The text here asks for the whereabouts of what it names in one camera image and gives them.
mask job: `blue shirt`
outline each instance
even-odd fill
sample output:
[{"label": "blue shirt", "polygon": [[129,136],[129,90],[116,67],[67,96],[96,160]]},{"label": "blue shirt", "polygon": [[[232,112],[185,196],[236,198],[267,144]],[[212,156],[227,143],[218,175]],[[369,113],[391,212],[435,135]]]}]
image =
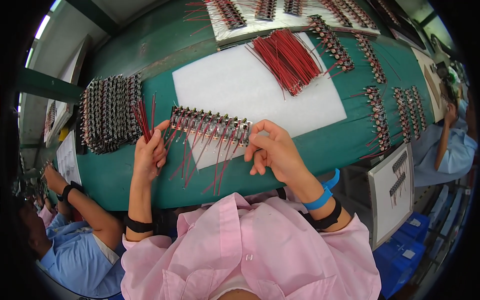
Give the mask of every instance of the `blue shirt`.
[{"label": "blue shirt", "polygon": [[[120,259],[115,264],[101,251],[87,222],[68,224],[57,214],[47,228],[52,247],[40,263],[50,275],[67,289],[84,297],[108,298],[120,293],[125,274]],[[121,257],[122,243],[115,250]]]},{"label": "blue shirt", "polygon": [[447,151],[435,170],[438,143],[442,127],[432,124],[412,142],[415,186],[435,185],[457,180],[472,167],[477,142],[467,135],[466,129],[451,128]]}]

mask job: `white foam pad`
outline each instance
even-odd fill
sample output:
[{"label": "white foam pad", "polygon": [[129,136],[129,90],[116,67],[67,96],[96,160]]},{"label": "white foam pad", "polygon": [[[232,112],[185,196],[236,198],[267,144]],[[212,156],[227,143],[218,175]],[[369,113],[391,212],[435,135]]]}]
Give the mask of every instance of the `white foam pad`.
[{"label": "white foam pad", "polygon": [[[314,48],[305,33],[301,33],[300,38],[309,49]],[[326,71],[327,67],[316,50],[312,52],[313,55],[319,60],[321,70]],[[339,70],[334,68],[331,73],[335,74]],[[340,96],[332,79],[328,79],[329,76],[326,74],[313,80],[301,94],[292,97],[280,88],[275,77],[247,50],[247,46],[240,45],[176,70],[173,72],[173,81],[179,105],[190,109],[195,107],[197,110],[211,110],[212,113],[219,112],[221,115],[227,113],[230,117],[247,118],[253,123],[269,119],[285,128],[291,137],[295,137],[347,118]],[[189,136],[190,145],[193,138],[193,135]],[[224,159],[225,144],[223,143],[219,162]],[[213,153],[216,145],[216,142],[211,143],[200,162],[198,157],[202,147],[200,143],[195,146],[192,153],[197,168],[216,163],[218,151]],[[244,151],[244,148],[239,147],[234,157],[243,155]]]}]

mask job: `bundle of red wires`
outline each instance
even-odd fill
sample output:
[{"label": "bundle of red wires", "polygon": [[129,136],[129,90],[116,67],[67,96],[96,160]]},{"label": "bundle of red wires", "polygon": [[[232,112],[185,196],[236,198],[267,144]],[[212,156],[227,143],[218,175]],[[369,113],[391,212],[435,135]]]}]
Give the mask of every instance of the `bundle of red wires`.
[{"label": "bundle of red wires", "polygon": [[278,84],[292,96],[298,95],[322,73],[303,43],[288,29],[276,30],[252,43],[253,50],[266,63]]},{"label": "bundle of red wires", "polygon": [[137,99],[136,107],[132,106],[133,113],[135,114],[135,119],[137,120],[140,128],[142,129],[142,134],[145,138],[145,142],[148,143],[152,138],[153,128],[155,124],[155,97],[156,93],[152,96],[152,116],[151,116],[151,127],[148,127],[147,113],[145,109],[145,95],[143,100],[141,98]]}]

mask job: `pink shirt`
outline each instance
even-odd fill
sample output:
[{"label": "pink shirt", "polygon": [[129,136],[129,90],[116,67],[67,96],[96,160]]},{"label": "pink shirt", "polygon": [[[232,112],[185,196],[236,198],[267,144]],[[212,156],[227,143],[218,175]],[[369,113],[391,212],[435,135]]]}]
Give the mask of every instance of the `pink shirt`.
[{"label": "pink shirt", "polygon": [[355,215],[344,229],[319,234],[298,205],[305,209],[278,197],[250,205],[233,193],[180,214],[173,244],[124,237],[124,298],[209,299],[237,270],[262,300],[376,300],[380,276],[365,225]]},{"label": "pink shirt", "polygon": [[50,226],[50,224],[52,224],[53,218],[56,215],[57,215],[57,212],[53,209],[52,211],[49,211],[46,205],[44,205],[42,210],[38,212],[38,216],[42,218],[43,225],[45,226],[45,228],[47,228],[48,226]]}]

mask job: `black wristband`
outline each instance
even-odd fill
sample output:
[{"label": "black wristband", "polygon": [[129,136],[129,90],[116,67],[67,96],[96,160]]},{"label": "black wristband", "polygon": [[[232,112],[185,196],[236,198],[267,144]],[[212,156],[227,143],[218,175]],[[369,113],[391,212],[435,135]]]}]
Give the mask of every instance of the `black wristband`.
[{"label": "black wristband", "polygon": [[327,229],[333,224],[338,223],[338,217],[340,217],[340,213],[342,212],[342,204],[340,204],[340,201],[335,199],[335,208],[333,209],[333,212],[328,216],[325,217],[321,220],[314,220],[312,215],[310,214],[302,214],[303,217],[310,223],[310,225],[319,230]]},{"label": "black wristband", "polygon": [[125,215],[125,217],[123,218],[123,223],[126,227],[130,228],[131,231],[136,233],[153,231],[153,223],[142,223],[138,221],[133,221],[128,215]]},{"label": "black wristband", "polygon": [[74,186],[71,186],[71,185],[67,185],[66,187],[63,188],[63,192],[61,193],[61,197],[63,198],[62,200],[60,200],[59,198],[59,201],[67,201],[68,202],[68,194],[70,193],[70,191],[72,189],[75,189]]}]

